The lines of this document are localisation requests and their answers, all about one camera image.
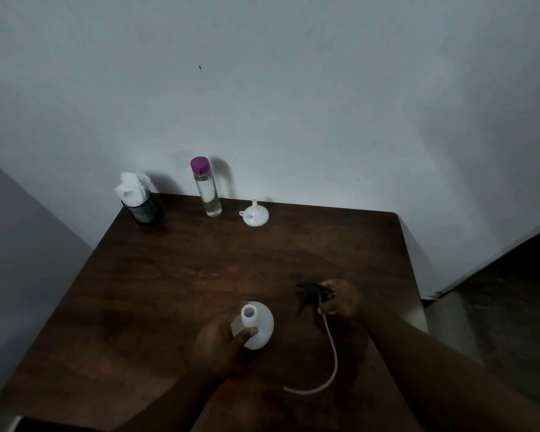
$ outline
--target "purple cap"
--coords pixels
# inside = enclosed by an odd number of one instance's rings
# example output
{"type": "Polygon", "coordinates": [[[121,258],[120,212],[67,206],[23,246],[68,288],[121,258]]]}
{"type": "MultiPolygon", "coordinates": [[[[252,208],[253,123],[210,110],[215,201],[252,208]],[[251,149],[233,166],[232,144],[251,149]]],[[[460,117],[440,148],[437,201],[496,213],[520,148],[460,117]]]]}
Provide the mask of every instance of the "purple cap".
{"type": "Polygon", "coordinates": [[[208,158],[198,156],[190,161],[190,167],[192,167],[194,174],[201,175],[210,171],[210,162],[208,158]]]}

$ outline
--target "hand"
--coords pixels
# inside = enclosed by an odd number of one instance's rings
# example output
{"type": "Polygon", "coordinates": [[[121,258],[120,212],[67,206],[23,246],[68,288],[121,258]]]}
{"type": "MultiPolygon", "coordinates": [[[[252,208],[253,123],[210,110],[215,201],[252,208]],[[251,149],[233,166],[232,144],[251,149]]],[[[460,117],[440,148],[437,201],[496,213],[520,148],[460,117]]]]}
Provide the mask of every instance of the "hand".
{"type": "Polygon", "coordinates": [[[338,314],[347,319],[358,316],[365,299],[354,285],[342,279],[324,280],[320,285],[334,291],[334,298],[320,305],[319,314],[338,314]]]}
{"type": "Polygon", "coordinates": [[[217,379],[226,379],[240,348],[258,333],[255,327],[248,327],[232,337],[230,323],[240,314],[247,302],[224,312],[204,324],[192,349],[191,370],[202,370],[217,379]]]}

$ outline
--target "person's right arm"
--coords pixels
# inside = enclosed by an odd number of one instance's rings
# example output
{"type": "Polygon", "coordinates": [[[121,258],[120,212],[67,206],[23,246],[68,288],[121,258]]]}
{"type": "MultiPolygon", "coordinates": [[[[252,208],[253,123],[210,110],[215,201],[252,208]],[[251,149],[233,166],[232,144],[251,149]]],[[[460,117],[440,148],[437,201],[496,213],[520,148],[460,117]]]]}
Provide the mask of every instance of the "person's right arm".
{"type": "Polygon", "coordinates": [[[345,280],[322,285],[334,290],[335,297],[318,312],[336,313],[366,327],[425,430],[540,431],[540,408],[483,367],[345,280]]]}

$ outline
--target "tissue holder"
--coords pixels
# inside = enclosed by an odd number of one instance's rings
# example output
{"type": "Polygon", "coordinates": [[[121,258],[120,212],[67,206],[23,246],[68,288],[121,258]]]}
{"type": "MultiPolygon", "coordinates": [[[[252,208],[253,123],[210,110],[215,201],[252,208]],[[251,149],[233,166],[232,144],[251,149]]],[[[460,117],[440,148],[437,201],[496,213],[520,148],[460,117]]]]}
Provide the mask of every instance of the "tissue holder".
{"type": "Polygon", "coordinates": [[[150,226],[159,222],[164,216],[164,211],[158,202],[154,199],[151,192],[148,193],[148,199],[139,206],[127,206],[122,202],[134,221],[141,226],[150,226]]]}

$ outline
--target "dark floor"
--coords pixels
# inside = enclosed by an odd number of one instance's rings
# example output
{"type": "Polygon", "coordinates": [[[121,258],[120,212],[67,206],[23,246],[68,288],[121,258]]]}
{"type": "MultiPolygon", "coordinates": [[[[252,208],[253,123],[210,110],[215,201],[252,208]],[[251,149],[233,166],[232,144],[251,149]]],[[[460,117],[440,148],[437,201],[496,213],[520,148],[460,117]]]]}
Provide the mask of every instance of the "dark floor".
{"type": "Polygon", "coordinates": [[[448,307],[450,312],[455,301],[473,334],[473,340],[458,343],[459,350],[540,406],[540,234],[470,277],[428,310],[436,307],[434,312],[444,316],[446,310],[441,308],[448,307]],[[441,305],[442,301],[450,305],[441,305]]]}

